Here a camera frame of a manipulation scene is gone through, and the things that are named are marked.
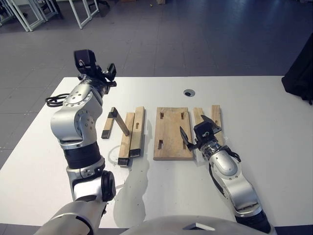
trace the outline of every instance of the wooden peg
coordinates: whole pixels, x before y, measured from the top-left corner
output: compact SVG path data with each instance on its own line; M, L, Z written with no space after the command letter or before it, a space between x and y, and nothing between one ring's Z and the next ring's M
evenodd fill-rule
M217 124L219 127L222 127L222 118L221 118L221 109L219 105L212 105L211 119ZM215 134L216 139L218 140L221 146L224 145L223 133L220 131Z
M134 117L130 157L139 157L141 154L141 139L143 134L145 109L137 107Z
M129 150L131 148L134 116L135 113L126 113L125 126L129 130L129 134L126 136L125 133L123 133L122 136L122 142L119 148L119 155L117 160L117 164L119 166L128 166L129 164Z

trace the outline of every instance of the small wooden block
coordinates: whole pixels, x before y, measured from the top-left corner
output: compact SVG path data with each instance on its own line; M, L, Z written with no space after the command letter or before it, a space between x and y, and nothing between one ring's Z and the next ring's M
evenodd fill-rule
M157 108L154 160L193 160L181 138L180 126L191 140L188 108Z
M106 120L106 124L104 125L103 131L102 131L102 135L101 135L102 139L108 139L110 137L113 122L114 122L114 119L111 118L109 114Z
M130 157L139 157L141 154L141 138L143 134L145 109L137 107L135 111Z
M203 118L201 117L201 115L203 114L203 110L202 108L194 108L194 117L195 117L195 123L196 125L198 125L199 123L203 122Z
M108 117L115 119L119 127L122 129L123 133L128 136L129 135L129 129L127 128L125 122L121 118L120 114L118 113L117 109L115 107L111 108L111 111L108 115Z
M134 124L135 113L126 113L125 124L129 130L129 135L123 133L121 146L119 148L117 164L120 166L128 166L129 163L129 150L131 148L132 129Z
M219 105L212 105L211 119L217 124L219 127L222 127L222 118L221 118L221 109ZM223 131L215 134L216 139L218 140L221 146L224 145Z

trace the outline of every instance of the rectangular slot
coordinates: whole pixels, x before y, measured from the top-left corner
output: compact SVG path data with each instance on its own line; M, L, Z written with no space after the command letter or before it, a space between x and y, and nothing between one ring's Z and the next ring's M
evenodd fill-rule
M163 148L163 140L159 140L158 141L158 149L162 149Z

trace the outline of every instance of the silver robot arm segment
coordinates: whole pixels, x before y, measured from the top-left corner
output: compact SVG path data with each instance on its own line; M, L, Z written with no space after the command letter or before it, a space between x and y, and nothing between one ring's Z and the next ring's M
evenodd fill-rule
M276 234L255 189L242 173L239 155L227 145L220 146L214 134L222 129L208 117L202 118L203 122L194 127L196 144L190 143L186 133L180 128L184 143L189 150L198 148L208 160L213 183L227 201L238 223L267 234Z
M112 172L97 144L95 123L102 113L102 96L116 86L114 64L102 71L90 50L74 52L81 82L63 101L51 120L67 161L73 202L62 207L35 235L93 235L107 202L115 196Z

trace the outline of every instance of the wooden board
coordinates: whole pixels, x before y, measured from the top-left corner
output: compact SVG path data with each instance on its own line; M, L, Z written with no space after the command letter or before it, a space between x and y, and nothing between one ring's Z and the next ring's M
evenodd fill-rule
M212 105L211 119L217 124L219 127L222 127L222 118L221 118L221 109L219 105ZM215 134L216 139L218 140L221 146L224 145L223 131Z
M127 166L129 163L129 150L131 147L132 130L135 113L126 113L125 124L129 130L129 135L123 133L121 146L119 148L118 165Z
M180 126L191 140L188 108L157 108L154 160L193 160L180 136Z
M130 157L139 157L141 154L141 139L144 128L143 127L144 117L145 117L145 108L143 106L137 107L134 117Z
M106 120L106 124L104 125L103 131L102 131L102 135L101 135L102 139L110 138L113 122L114 122L114 119L111 117L111 115L109 113L108 118Z
M198 125L199 123L203 122L203 118L201 117L201 115L203 114L203 110L202 108L194 108L194 117L195 117L195 123L196 125Z

